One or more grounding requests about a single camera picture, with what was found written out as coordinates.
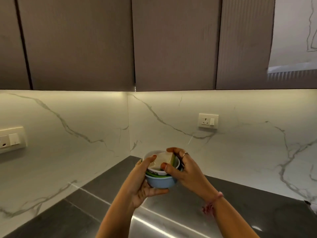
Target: ring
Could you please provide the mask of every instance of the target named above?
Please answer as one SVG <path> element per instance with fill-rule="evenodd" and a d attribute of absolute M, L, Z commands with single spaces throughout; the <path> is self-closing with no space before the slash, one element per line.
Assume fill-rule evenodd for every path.
<path fill-rule="evenodd" d="M 185 156 L 185 155 L 189 155 L 189 153 L 187 153 L 187 152 L 184 152 L 184 154 L 183 154 L 183 157 L 182 157 L 182 158 L 184 158 L 184 156 Z"/>

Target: brown cabinet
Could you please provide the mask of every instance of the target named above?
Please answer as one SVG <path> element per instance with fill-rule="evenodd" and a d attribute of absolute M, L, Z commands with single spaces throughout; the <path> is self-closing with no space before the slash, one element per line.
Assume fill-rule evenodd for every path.
<path fill-rule="evenodd" d="M 34 89 L 134 89 L 131 0 L 18 2 Z"/>
<path fill-rule="evenodd" d="M 132 0 L 137 91 L 214 89 L 221 0 Z"/>
<path fill-rule="evenodd" d="M 0 89 L 30 89 L 14 0 L 0 0 Z"/>
<path fill-rule="evenodd" d="M 317 88 L 317 70 L 267 74 L 275 0 L 223 0 L 216 89 Z"/>

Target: kitchen counter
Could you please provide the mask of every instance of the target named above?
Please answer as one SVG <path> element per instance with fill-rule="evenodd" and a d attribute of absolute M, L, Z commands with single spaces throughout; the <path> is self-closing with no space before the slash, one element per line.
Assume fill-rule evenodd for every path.
<path fill-rule="evenodd" d="M 139 158 L 130 156 L 6 238 L 92 238 L 125 178 Z M 317 216 L 303 201 L 207 176 L 261 238 L 315 238 Z M 133 216 L 129 237 L 221 238 L 204 202 L 177 183 L 145 200 Z"/>

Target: cabinet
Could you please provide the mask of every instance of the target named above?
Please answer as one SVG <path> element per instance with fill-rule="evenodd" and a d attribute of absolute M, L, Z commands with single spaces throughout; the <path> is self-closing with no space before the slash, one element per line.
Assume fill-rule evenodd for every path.
<path fill-rule="evenodd" d="M 136 91 L 214 89 L 221 0 L 132 0 Z"/>
<path fill-rule="evenodd" d="M 14 0 L 0 0 L 0 89 L 30 89 Z"/>
<path fill-rule="evenodd" d="M 131 0 L 18 2 L 34 89 L 134 89 Z"/>
<path fill-rule="evenodd" d="M 275 0 L 223 0 L 216 89 L 317 88 L 317 70 L 267 74 Z"/>

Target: stack of bowls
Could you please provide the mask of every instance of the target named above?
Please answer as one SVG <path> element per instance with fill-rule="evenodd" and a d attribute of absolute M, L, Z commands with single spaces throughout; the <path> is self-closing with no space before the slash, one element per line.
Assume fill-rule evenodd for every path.
<path fill-rule="evenodd" d="M 143 160 L 147 157 L 150 157 L 152 155 L 157 155 L 162 152 L 165 152 L 165 150 L 154 150 L 154 151 L 148 152 L 143 157 Z M 173 166 L 176 169 L 183 171 L 183 165 L 180 163 L 180 160 L 177 156 L 174 159 Z M 154 188 L 159 188 L 159 189 L 170 188 L 173 185 L 175 185 L 177 182 L 177 179 L 173 178 L 172 176 L 170 176 L 163 170 L 155 170 L 155 169 L 148 168 L 146 170 L 145 176 L 150 186 Z"/>

